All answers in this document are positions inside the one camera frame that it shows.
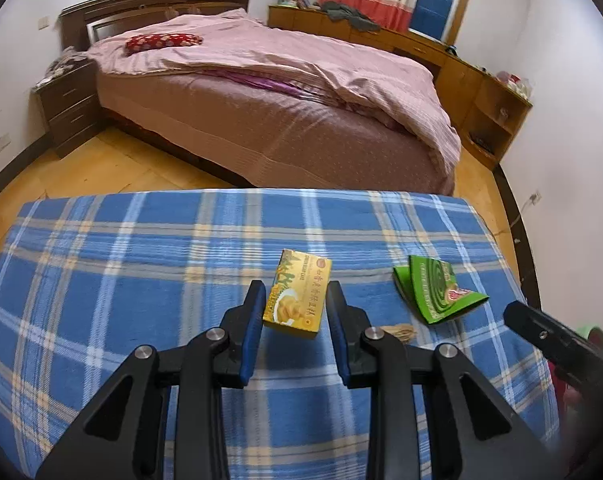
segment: wooden headboard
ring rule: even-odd
[[[126,30],[145,27],[181,14],[219,14],[243,7],[250,0],[90,0],[59,15],[63,47],[87,50],[91,43]]]

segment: red floral pillow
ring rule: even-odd
[[[130,55],[143,50],[155,50],[167,46],[193,46],[201,43],[203,38],[195,34],[143,34],[133,36],[126,41],[126,50]]]

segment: nightstand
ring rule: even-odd
[[[46,133],[57,155],[64,157],[104,127],[96,90],[96,65],[87,61],[33,90]]]

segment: brown bed sheet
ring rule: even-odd
[[[98,76],[105,108],[257,187],[451,194],[428,147],[348,110],[184,74]]]

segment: yellow box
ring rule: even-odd
[[[315,337],[332,266],[327,258],[284,249],[265,305],[264,324],[291,335]]]

